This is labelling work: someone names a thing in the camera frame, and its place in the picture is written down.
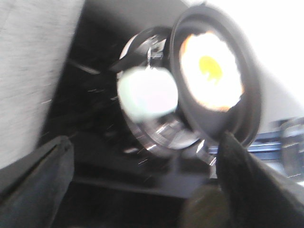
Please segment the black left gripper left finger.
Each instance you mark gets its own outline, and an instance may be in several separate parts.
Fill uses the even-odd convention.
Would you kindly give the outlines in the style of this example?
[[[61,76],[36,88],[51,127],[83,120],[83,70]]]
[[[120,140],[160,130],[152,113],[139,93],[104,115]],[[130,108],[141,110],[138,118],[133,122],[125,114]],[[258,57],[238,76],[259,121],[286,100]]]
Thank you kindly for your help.
[[[0,170],[0,226],[49,228],[74,176],[74,147],[59,136]]]

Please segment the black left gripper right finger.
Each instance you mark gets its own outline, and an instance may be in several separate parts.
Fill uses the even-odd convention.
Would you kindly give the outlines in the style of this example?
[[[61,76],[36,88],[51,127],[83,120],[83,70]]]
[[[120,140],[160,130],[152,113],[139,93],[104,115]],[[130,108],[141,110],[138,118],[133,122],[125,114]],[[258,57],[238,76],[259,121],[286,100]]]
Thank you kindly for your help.
[[[231,133],[218,145],[217,176],[233,228],[302,228],[304,189],[250,154]]]

